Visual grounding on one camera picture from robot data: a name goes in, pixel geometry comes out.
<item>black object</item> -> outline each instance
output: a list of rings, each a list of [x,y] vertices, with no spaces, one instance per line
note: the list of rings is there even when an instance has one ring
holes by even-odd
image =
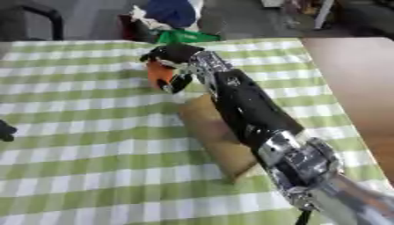
[[[295,225],[306,225],[306,224],[308,224],[308,221],[310,220],[310,215],[311,214],[312,214],[312,211],[303,210],[301,215],[298,217],[298,220],[295,223]]]
[[[237,138],[252,151],[258,150],[277,131],[287,130],[293,135],[303,131],[303,127],[243,71],[233,69],[216,73],[215,82],[217,111]]]
[[[17,132],[15,127],[11,127],[5,121],[0,120],[0,140],[3,142],[12,142],[14,141],[14,136]]]
[[[20,5],[24,11],[28,11],[42,17],[48,18],[52,25],[52,40],[64,40],[64,24],[62,15],[59,11],[47,7],[42,4],[29,2],[27,4]]]
[[[175,64],[180,64],[183,62],[189,62],[190,58],[196,54],[204,50],[203,47],[190,46],[182,43],[172,43],[166,46],[155,47],[148,54],[145,54],[141,57],[141,62],[145,62],[147,60],[155,61],[156,58],[160,58],[162,60],[174,62]]]

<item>black wire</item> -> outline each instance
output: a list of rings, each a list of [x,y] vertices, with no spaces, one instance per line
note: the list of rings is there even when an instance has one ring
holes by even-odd
[[[306,225],[306,224],[308,224],[308,221],[310,220],[310,215],[311,214],[312,214],[312,211],[310,211],[310,210],[303,210],[303,212],[298,217],[298,220],[295,223],[295,225]]]

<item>green checkered tablecloth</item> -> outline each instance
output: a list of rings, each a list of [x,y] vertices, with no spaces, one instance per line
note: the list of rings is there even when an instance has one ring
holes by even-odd
[[[374,189],[386,177],[296,39],[201,44],[242,69]],[[0,62],[0,224],[293,224],[265,174],[236,185],[189,136],[172,96],[150,88],[127,41],[15,42]],[[315,215],[311,224],[325,223]]]

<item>robotic hand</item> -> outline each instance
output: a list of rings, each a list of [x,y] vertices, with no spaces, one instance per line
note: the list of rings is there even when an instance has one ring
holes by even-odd
[[[17,132],[15,127],[11,127],[3,120],[0,120],[0,140],[3,142],[12,142],[14,141],[14,136]]]
[[[323,140],[297,140],[303,127],[215,52],[171,44],[153,49],[141,60],[179,69],[170,81],[158,81],[170,93],[181,91],[191,75],[197,76],[237,138],[251,148],[285,198],[303,211],[297,224],[306,223],[312,210],[343,225],[394,224],[394,198],[341,174],[338,158]]]

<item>floor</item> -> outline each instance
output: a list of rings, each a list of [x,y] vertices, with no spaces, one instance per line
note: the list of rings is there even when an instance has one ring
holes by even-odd
[[[67,40],[117,40],[120,24],[117,15],[128,13],[133,4],[147,0],[35,0],[56,8],[65,20]],[[264,9],[260,0],[205,0],[201,28],[221,31],[226,40],[261,37],[341,37],[349,36],[340,27],[318,32],[288,29],[280,11]],[[29,36],[50,39],[49,23],[28,15]]]

